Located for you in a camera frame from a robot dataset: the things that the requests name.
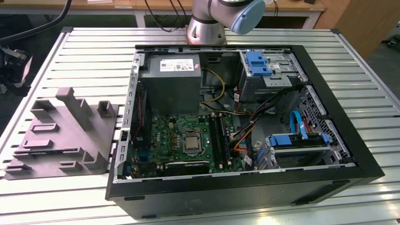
sticker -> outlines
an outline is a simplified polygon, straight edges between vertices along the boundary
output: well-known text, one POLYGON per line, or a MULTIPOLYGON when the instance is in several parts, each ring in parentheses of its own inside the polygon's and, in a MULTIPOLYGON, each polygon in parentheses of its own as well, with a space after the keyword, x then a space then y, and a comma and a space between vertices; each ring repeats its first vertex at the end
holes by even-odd
POLYGON ((194 71, 193 59, 161 60, 160 72, 194 71))
POLYGON ((277 64, 269 64, 270 69, 280 69, 280 66, 277 64))
POLYGON ((240 99, 240 94, 236 94, 236 93, 234 93, 234 95, 233 95, 233 100, 234 100, 234 102, 238 102, 238 99, 240 99))
POLYGON ((114 6, 114 8, 132 8, 132 6, 114 6))
POLYGON ((245 157, 244 157, 244 162, 245 162, 246 164, 249 164, 249 166, 250 166, 250 164, 252 164, 252 159, 250 159, 248 156, 245 156, 245 157))

ram slot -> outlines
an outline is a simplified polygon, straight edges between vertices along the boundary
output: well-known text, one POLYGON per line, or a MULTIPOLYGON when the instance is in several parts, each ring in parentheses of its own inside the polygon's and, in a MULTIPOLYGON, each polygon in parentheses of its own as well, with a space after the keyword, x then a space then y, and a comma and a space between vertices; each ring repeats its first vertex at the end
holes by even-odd
POLYGON ((225 129, 225 123, 224 123, 224 118, 220 116, 220 124, 221 124, 221 132, 222 132, 222 145, 224 145, 224 163, 230 165, 230 155, 229 155, 229 140, 228 140, 228 135, 226 135, 226 129, 225 129))
POLYGON ((212 144, 213 163, 216 168, 220 169, 222 168, 222 165, 230 165, 228 137, 222 124, 222 118, 220 116, 209 116, 209 137, 212 144))

motherboard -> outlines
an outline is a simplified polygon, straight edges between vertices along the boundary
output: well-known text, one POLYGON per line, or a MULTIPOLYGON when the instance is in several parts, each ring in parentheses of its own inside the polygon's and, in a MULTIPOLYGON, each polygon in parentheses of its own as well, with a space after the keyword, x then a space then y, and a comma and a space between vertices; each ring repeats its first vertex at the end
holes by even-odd
POLYGON ((141 177, 185 175, 193 173, 189 168, 204 173, 241 171, 240 156, 230 156, 229 145, 220 143, 224 138, 217 138, 217 132, 225 138, 234 132, 230 115, 153 117, 150 149, 136 153, 141 177))

metal workbench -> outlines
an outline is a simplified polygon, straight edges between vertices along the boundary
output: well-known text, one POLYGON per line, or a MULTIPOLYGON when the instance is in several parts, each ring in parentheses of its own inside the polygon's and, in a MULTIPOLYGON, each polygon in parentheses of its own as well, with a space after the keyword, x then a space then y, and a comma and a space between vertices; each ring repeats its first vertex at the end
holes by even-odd
MULTIPOLYGON (((137 44, 184 44, 184 31, 74 28, 60 34, 29 95, 0 138, 0 177, 33 117, 34 99, 54 105, 57 87, 73 87, 89 104, 109 100, 124 112, 132 55, 137 44)), ((229 44, 304 45, 348 113, 385 176, 316 205, 158 218, 162 224, 397 224, 400 218, 400 102, 340 34, 329 30, 226 31, 229 44)), ((116 129, 113 139, 120 131, 116 129)), ((0 180, 0 224, 126 224, 136 222, 104 200, 108 174, 0 180)))

yellow power cable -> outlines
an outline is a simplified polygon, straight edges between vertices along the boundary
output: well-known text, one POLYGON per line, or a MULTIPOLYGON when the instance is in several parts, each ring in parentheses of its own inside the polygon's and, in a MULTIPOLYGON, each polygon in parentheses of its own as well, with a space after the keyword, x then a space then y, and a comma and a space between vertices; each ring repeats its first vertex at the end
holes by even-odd
POLYGON ((210 69, 205 69, 204 68, 202 70, 209 71, 218 78, 220 82, 222 83, 222 91, 221 91, 220 95, 214 99, 212 99, 212 100, 200 101, 201 103, 205 103, 205 102, 213 102, 213 101, 218 100, 224 96, 224 93, 225 93, 225 82, 224 82, 222 78, 220 77, 220 75, 217 75, 217 73, 213 72, 210 69))
POLYGON ((244 136, 241 137, 241 139, 238 140, 237 144, 234 145, 233 151, 237 150, 237 147, 238 147, 238 145, 240 145, 240 142, 242 142, 244 138, 246 137, 246 135, 249 134, 249 132, 252 131, 253 128, 254 128, 254 127, 252 127, 252 128, 245 132, 244 136))

